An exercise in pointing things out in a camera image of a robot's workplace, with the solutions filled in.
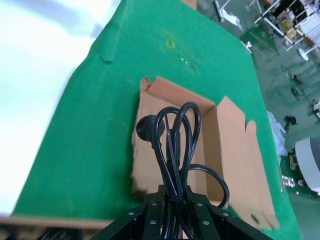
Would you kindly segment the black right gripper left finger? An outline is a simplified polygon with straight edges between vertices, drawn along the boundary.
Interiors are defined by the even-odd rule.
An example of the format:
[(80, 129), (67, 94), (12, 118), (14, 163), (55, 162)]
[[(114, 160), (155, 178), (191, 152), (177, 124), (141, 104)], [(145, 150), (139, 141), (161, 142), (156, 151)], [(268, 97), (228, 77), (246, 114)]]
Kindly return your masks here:
[(143, 204), (114, 220), (92, 237), (93, 240), (159, 240), (164, 221), (164, 186), (147, 194)]

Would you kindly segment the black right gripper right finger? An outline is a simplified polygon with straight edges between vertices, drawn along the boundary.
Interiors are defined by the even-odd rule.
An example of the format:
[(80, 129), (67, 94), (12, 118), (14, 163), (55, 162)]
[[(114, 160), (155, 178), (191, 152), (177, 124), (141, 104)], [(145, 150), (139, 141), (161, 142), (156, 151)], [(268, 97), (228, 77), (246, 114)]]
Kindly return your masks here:
[(269, 240), (270, 237), (210, 203), (203, 194), (194, 193), (190, 186), (185, 192), (186, 221), (194, 240)]

